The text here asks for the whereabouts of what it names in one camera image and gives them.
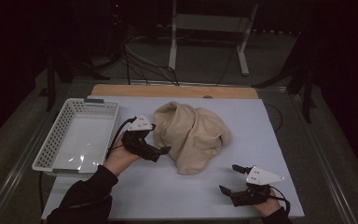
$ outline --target right hand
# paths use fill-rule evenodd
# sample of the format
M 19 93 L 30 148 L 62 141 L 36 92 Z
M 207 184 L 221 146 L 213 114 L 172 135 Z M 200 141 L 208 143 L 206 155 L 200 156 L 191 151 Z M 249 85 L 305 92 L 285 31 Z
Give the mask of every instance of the right hand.
M 271 196 L 276 196 L 273 189 L 271 189 Z M 260 204 L 254 204 L 254 208 L 260 213 L 262 217 L 267 217 L 272 213 L 278 211 L 281 208 L 278 200 L 268 198 L 266 202 Z

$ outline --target black sleeve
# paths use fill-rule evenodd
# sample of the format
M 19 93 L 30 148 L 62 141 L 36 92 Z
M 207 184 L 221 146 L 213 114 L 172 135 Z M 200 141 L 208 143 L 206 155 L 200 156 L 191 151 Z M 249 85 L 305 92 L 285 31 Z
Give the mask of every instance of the black sleeve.
M 106 223 L 112 206 L 112 187 L 117 177 L 103 166 L 87 181 L 78 181 L 68 189 L 60 207 L 48 216 L 48 224 Z
M 283 207 L 267 217 L 261 218 L 264 224 L 292 224 L 289 217 L 285 214 Z

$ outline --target white plastic basket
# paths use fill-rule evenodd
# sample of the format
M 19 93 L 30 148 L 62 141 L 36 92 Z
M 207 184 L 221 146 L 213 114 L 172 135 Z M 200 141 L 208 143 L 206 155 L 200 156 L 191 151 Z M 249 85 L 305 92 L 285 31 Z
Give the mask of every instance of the white plastic basket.
M 103 164 L 120 118 L 118 102 L 68 99 L 37 154 L 33 169 L 55 176 L 90 176 Z

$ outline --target table leg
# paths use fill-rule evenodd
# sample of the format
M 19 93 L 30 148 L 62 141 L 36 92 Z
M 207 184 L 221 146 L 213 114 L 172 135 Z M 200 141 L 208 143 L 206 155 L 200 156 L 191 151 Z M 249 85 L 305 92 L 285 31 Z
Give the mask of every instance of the table leg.
M 176 67 L 176 0 L 173 0 L 173 8 L 172 8 L 172 43 L 171 43 L 171 51 L 170 51 L 170 60 L 168 66 L 175 70 Z
M 243 76 L 249 76 L 249 69 L 248 64 L 246 63 L 245 58 L 245 47 L 246 43 L 248 42 L 249 35 L 252 31 L 253 23 L 255 20 L 255 13 L 257 12 L 258 4 L 254 4 L 252 8 L 251 15 L 249 16 L 249 19 L 246 22 L 246 28 L 245 32 L 243 33 L 243 40 L 240 45 L 237 46 L 237 53 L 238 53 L 238 60 L 240 61 L 241 66 L 241 73 Z

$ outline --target hand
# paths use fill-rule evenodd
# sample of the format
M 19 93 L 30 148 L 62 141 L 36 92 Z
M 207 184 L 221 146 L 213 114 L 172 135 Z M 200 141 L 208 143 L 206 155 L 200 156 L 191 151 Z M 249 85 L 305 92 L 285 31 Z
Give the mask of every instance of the hand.
M 274 190 L 272 189 L 270 194 L 271 196 L 276 196 Z M 266 202 L 260 204 L 254 204 L 254 208 L 260 213 L 262 217 L 267 217 L 272 213 L 278 211 L 281 208 L 281 205 L 278 203 L 278 200 L 268 198 Z
M 119 176 L 121 172 L 126 170 L 134 161 L 139 160 L 141 157 L 130 153 L 126 148 L 124 148 L 121 139 L 123 138 L 123 133 L 117 139 L 113 150 L 110 152 L 109 157 L 107 158 L 105 164 L 110 172 L 115 176 Z

